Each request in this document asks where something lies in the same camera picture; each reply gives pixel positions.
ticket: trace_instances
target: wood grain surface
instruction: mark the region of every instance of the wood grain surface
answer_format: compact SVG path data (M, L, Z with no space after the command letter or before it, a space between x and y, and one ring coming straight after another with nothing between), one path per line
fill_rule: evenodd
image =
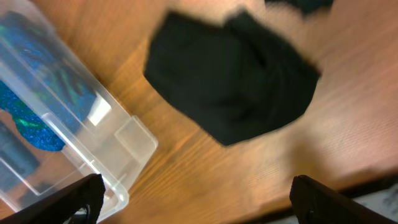
M159 148L104 223L228 223L289 204L292 177L342 189L398 168L398 1L336 0L303 18L262 0L34 0L61 39ZM289 39L323 71L295 123L222 147L168 105L142 71L169 10L220 24L240 7Z

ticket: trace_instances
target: black fabric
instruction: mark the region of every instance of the black fabric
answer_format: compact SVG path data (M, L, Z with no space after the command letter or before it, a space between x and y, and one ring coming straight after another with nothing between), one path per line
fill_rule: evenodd
M333 5L333 0L265 0L265 2L287 2L301 10L303 15L309 15L319 8L329 9Z
M145 77L176 109L223 145L301 116L319 73L248 13L223 27L170 13L155 35Z

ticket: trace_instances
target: blurry black object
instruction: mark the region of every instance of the blurry black object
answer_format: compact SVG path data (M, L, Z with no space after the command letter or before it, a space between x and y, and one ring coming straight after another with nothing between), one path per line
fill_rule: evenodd
M0 224L95 224L104 194L101 174L90 174L1 220Z
M21 183L11 169L22 178L26 178L40 165L36 157L2 121L0 121L0 160L0 190L3 192Z
M344 217L346 216L347 211L351 211L351 209L352 211L354 211L354 208L356 206L362 207L362 205L357 204L356 202L350 200L349 198L361 198L361 197L363 198L367 197L368 195L372 195L376 192L378 193L378 192L384 192L386 190L391 190L394 188L394 186L396 186L397 183L398 183L398 176L392 175L384 177L382 179L373 180L365 184L350 187L348 189L342 190L340 192L341 194L339 194L337 192L332 191L331 189L328 189L322 184L319 184L318 182L312 180L311 178L301 175L294 179L294 183L292 185L292 190L290 193L290 199L292 200L292 205L296 206L295 211L293 211L293 208L290 207L273 213L268 213L257 218L246 220L244 222L233 222L233 223L234 224L274 223L274 222L279 222L281 220L285 220L286 218L292 217L295 214L299 213L301 214L301 216L303 216L304 221L307 221L303 223L312 223L312 222L314 223L316 219L320 219L322 221L321 223L327 224L331 223L332 220L329 221L322 220L321 217L324 217L325 213L323 213L323 215L320 215L319 213L322 212L324 208L326 209L326 212L331 213L332 218L336 218L337 216ZM389 197L395 198L395 194L396 193L393 193L393 195L390 195ZM346 206L347 203L340 205L340 199L342 198L345 202L350 201L349 204L354 205L354 207L352 208L351 206L347 207ZM338 223L345 224L350 222L349 220L345 220L343 222L339 221ZM362 224L363 222L351 222L351 223Z
M210 26L170 13L151 45L145 78L225 146L304 114L320 74L248 13Z
M301 10L306 16L320 8L329 9L333 5L333 0L265 0L266 2L287 2Z
M306 175L294 177L290 201L300 224L397 224Z

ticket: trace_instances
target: clear plastic container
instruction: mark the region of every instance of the clear plastic container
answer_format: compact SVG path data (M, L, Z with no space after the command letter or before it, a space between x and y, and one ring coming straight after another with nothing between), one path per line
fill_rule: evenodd
M23 22L24 29L39 39L31 42L26 32L23 40L12 39L15 31L8 26L16 18L29 21ZM36 43L44 50L31 48ZM37 55L43 51L50 56ZM34 147L18 129L17 115L0 110L0 134L13 136L5 139L22 148L7 155L9 149L0 146L0 181L7 180L0 183L0 196L15 212L91 173L101 173L107 189L99 221L128 204L127 190L157 140L91 75L29 1L0 0L0 82L65 143L57 152ZM86 92L89 100L82 98Z

